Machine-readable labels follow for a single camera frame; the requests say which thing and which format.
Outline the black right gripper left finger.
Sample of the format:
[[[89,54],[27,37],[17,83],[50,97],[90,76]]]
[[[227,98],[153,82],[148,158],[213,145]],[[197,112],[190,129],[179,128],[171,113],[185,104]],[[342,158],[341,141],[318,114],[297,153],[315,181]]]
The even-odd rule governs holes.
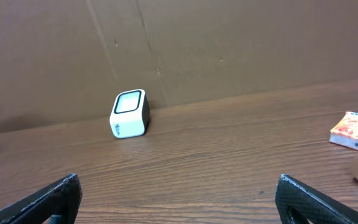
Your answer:
[[[0,223],[74,223],[81,199],[79,177],[71,173],[0,210]]]

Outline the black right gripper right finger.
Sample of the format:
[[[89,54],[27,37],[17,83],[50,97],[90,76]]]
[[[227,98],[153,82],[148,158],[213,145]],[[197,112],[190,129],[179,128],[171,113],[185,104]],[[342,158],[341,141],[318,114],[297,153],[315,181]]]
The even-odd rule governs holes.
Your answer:
[[[282,174],[275,204],[284,224],[358,224],[358,212],[299,180]]]

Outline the small orange tissue pack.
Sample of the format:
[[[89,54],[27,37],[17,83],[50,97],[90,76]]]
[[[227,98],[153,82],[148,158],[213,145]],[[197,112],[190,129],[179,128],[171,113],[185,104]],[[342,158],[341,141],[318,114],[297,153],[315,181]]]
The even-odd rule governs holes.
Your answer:
[[[329,142],[358,150],[358,113],[346,111],[344,117],[330,130]]]

